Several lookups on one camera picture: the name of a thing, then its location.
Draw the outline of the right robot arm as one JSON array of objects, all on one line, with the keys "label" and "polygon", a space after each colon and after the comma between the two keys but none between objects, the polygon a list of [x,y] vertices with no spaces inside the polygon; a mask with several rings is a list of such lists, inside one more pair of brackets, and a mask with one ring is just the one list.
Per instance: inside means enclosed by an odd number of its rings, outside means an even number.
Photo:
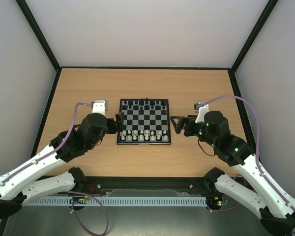
[{"label": "right robot arm", "polygon": [[295,199],[266,173],[247,142],[231,134],[229,122],[220,111],[203,116],[172,116],[171,122],[176,133],[184,130],[186,137],[196,136],[199,142],[212,146],[214,154],[252,186],[249,189],[213,168],[204,176],[207,191],[224,193],[245,206],[273,236],[294,233]]}]

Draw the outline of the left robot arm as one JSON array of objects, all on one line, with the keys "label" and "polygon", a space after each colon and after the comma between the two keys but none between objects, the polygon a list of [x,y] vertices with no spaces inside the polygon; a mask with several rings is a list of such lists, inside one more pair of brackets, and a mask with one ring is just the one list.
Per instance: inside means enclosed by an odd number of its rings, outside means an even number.
[{"label": "left robot arm", "polygon": [[80,168],[40,180],[50,170],[87,153],[106,134],[124,130],[124,113],[115,118],[104,112],[87,115],[80,124],[72,123],[69,130],[52,139],[43,150],[14,170],[0,176],[0,219],[12,216],[27,203],[53,193],[81,189],[86,178]]}]

